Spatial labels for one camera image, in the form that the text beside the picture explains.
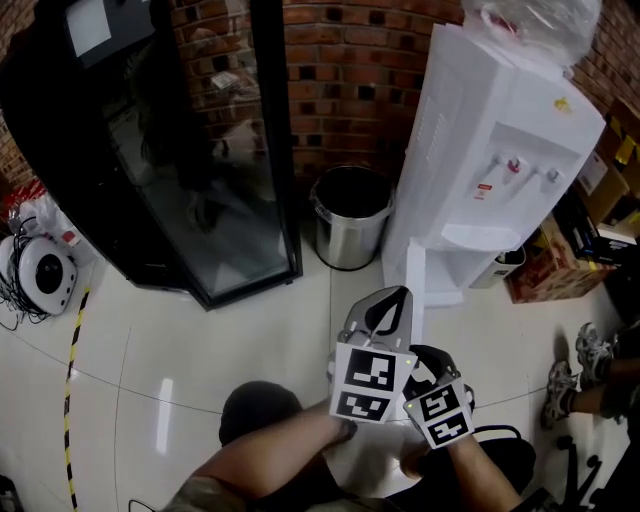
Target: camouflage sleeve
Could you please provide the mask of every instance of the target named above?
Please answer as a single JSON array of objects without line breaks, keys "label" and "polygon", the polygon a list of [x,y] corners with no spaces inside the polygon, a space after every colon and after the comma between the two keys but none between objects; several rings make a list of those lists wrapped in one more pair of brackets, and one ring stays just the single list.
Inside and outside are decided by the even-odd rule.
[{"label": "camouflage sleeve", "polygon": [[161,512],[246,512],[246,504],[213,478],[191,477]]}]

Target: shoe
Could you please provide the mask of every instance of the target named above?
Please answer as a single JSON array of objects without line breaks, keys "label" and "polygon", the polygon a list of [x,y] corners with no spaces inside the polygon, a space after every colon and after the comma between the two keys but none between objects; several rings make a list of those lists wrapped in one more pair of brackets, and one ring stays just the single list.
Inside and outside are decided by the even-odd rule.
[{"label": "shoe", "polygon": [[570,390],[576,390],[577,381],[577,377],[571,375],[569,361],[558,361],[553,365],[549,372],[547,398],[540,415],[540,425],[544,430],[551,430],[556,421],[569,416],[561,404]]},{"label": "shoe", "polygon": [[611,345],[598,336],[595,326],[587,323],[582,326],[576,338],[578,361],[582,365],[580,387],[583,391],[602,383],[598,375],[601,362],[611,357]]}]

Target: plastic bag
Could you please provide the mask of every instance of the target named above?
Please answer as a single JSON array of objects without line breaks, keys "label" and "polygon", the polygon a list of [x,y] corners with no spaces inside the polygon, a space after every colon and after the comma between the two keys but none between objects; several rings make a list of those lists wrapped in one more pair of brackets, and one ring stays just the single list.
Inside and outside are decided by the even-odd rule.
[{"label": "plastic bag", "polygon": [[569,67],[591,48],[601,0],[462,0],[467,30],[538,61]]},{"label": "plastic bag", "polygon": [[79,267],[83,267],[95,259],[96,253],[93,247],[84,239],[48,193],[20,204],[22,222],[31,217],[35,217],[36,222],[24,224],[24,229],[30,236],[51,236],[56,245],[66,251]]}]

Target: brick wall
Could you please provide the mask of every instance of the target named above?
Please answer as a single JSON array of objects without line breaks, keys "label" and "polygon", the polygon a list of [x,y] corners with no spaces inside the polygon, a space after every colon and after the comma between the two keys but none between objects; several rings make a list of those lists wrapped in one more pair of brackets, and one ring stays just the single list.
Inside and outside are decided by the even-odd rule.
[{"label": "brick wall", "polygon": [[[33,22],[36,0],[6,0],[0,7],[0,59],[4,58],[11,37]],[[33,177],[31,167],[16,146],[0,108],[0,174],[13,186],[24,185]]]},{"label": "brick wall", "polygon": [[[169,0],[193,106],[216,141],[253,119],[259,102],[213,94],[210,79],[230,70],[255,76],[247,0]],[[32,21],[34,0],[0,11],[0,57]],[[457,0],[283,0],[295,169],[306,188],[328,166],[363,163],[397,177],[419,100],[434,23],[460,23]],[[605,112],[619,95],[640,110],[640,22],[623,0],[604,0],[589,55],[574,82]],[[0,173],[31,176],[0,118]]]},{"label": "brick wall", "polygon": [[600,112],[614,96],[640,111],[640,15],[629,3],[604,0],[591,50],[574,71],[574,83]]}]

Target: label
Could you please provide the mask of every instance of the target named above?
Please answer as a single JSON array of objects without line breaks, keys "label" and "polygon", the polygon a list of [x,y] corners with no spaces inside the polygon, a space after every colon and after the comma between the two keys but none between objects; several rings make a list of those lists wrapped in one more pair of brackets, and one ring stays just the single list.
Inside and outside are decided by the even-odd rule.
[{"label": "label", "polygon": [[473,198],[477,199],[478,201],[484,201],[484,198],[487,196],[487,194],[489,193],[489,191],[492,188],[493,188],[493,186],[491,186],[491,185],[486,185],[484,183],[480,183],[480,185],[478,185],[478,188],[477,188],[476,193],[473,196]]},{"label": "label", "polygon": [[571,110],[571,105],[569,105],[569,100],[567,100],[566,96],[560,98],[559,100],[554,101],[553,106],[556,107],[556,109],[559,112],[562,112],[563,114],[573,113],[573,110]]},{"label": "label", "polygon": [[580,174],[578,174],[578,182],[582,185],[587,195],[590,196],[598,188],[606,174],[607,165],[598,155],[592,153],[582,167]]}]

